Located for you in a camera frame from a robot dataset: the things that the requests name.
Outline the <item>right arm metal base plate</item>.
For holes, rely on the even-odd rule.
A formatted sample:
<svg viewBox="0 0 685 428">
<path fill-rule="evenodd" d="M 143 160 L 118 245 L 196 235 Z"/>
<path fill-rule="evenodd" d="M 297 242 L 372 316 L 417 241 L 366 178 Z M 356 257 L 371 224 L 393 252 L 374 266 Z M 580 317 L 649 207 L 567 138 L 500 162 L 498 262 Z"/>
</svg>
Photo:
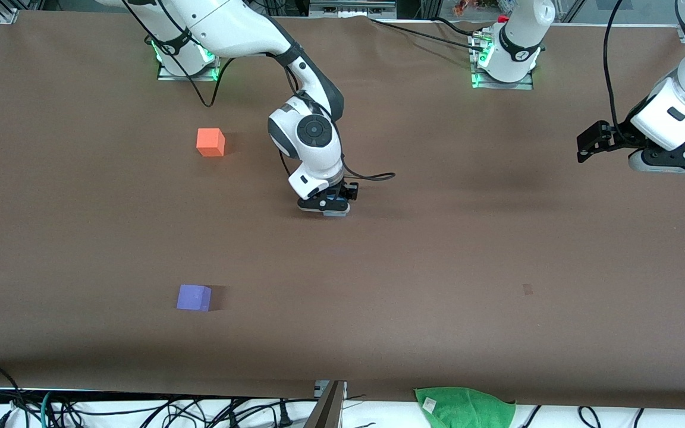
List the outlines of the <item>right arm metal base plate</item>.
<svg viewBox="0 0 685 428">
<path fill-rule="evenodd" d="M 221 58 L 207 51 L 190 36 L 181 35 L 175 40 L 150 44 L 158 60 L 158 80 L 163 81 L 217 81 Z"/>
</svg>

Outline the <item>aluminium frame rail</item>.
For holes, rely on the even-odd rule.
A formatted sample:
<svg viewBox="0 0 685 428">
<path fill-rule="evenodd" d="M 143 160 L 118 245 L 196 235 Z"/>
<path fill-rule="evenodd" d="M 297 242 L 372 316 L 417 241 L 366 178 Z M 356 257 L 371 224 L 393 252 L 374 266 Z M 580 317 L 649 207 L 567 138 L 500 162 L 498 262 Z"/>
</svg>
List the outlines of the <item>aluminium frame rail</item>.
<svg viewBox="0 0 685 428">
<path fill-rule="evenodd" d="M 309 0 L 308 17 L 397 19 L 396 0 Z"/>
</svg>

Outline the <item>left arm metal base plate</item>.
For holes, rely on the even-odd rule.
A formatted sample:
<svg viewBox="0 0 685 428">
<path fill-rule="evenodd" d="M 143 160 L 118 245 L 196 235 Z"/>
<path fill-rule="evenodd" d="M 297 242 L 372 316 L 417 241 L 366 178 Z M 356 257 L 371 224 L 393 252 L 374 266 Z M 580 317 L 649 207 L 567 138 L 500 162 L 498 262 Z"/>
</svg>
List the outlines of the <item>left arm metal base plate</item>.
<svg viewBox="0 0 685 428">
<path fill-rule="evenodd" d="M 517 82 L 502 82 L 492 78 L 489 73 L 479 65 L 479 60 L 486 57 L 488 49 L 491 47 L 491 36 L 483 32 L 473 32 L 467 37 L 467 41 L 472 47 L 482 47 L 483 52 L 469 50 L 471 83 L 474 89 L 498 89 L 498 90 L 532 90 L 533 76 L 532 71 Z"/>
</svg>

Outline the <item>purple block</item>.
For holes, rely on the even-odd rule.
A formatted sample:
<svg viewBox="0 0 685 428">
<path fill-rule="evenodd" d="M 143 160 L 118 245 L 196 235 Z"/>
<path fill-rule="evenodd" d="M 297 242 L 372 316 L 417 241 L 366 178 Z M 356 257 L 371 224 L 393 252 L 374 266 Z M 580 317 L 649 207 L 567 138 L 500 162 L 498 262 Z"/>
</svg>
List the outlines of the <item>purple block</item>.
<svg viewBox="0 0 685 428">
<path fill-rule="evenodd" d="M 208 312 L 211 298 L 212 289 L 207 285 L 182 284 L 177 296 L 176 309 Z"/>
</svg>

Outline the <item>colourful background objects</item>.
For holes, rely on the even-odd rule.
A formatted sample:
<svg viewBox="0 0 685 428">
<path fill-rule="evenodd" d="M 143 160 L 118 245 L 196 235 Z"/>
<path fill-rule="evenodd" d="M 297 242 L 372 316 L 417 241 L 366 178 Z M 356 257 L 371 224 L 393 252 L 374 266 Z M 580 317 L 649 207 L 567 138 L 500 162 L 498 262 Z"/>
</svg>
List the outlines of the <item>colourful background objects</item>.
<svg viewBox="0 0 685 428">
<path fill-rule="evenodd" d="M 517 0 L 451 0 L 451 13 L 455 17 L 478 15 L 509 15 Z"/>
</svg>

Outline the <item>aluminium profile post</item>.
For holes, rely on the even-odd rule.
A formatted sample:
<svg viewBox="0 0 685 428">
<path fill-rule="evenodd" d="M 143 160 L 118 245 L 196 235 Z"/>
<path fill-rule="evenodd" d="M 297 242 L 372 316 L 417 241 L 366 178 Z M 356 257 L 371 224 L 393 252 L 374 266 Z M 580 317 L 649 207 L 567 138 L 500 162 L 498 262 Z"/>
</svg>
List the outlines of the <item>aluminium profile post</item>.
<svg viewBox="0 0 685 428">
<path fill-rule="evenodd" d="M 318 400 L 303 428 L 342 428 L 343 404 L 347 396 L 346 381 L 317 381 Z"/>
</svg>

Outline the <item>brown table cover sheet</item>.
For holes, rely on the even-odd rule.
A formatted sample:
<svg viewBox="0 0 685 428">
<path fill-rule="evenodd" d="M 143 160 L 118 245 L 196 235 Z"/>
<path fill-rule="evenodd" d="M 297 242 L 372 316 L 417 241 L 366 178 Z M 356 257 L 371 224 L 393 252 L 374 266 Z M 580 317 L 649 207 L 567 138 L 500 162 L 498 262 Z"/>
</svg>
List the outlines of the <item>brown table cover sheet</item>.
<svg viewBox="0 0 685 428">
<path fill-rule="evenodd" d="M 235 60 L 204 108 L 128 15 L 0 27 L 0 367 L 24 388 L 685 407 L 685 174 L 576 160 L 608 115 L 601 28 L 552 28 L 533 90 L 482 90 L 457 47 L 282 25 L 344 94 L 346 162 L 397 174 L 344 218 L 297 208 L 273 59 Z M 176 309 L 182 284 L 210 310 Z"/>
</svg>

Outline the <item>orange block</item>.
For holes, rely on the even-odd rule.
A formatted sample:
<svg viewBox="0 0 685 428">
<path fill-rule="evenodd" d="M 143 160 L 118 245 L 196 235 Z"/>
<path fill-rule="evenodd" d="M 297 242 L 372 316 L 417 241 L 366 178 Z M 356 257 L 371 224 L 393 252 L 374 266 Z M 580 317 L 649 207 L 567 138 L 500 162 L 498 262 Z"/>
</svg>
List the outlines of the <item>orange block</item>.
<svg viewBox="0 0 685 428">
<path fill-rule="evenodd" d="M 225 156 L 225 135 L 218 128 L 200 128 L 197 130 L 196 148 L 205 158 Z"/>
</svg>

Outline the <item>green cloth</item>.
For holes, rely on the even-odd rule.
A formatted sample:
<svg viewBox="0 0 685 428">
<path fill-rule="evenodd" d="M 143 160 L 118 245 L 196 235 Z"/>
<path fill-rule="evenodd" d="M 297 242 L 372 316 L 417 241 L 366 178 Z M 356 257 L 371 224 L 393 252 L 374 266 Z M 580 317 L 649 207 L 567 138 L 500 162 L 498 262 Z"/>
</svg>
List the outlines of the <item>green cloth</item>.
<svg viewBox="0 0 685 428">
<path fill-rule="evenodd" d="M 510 428 L 516 414 L 516 402 L 471 388 L 416 388 L 414 394 L 430 428 Z M 422 409 L 426 396 L 436 401 L 432 414 Z"/>
</svg>

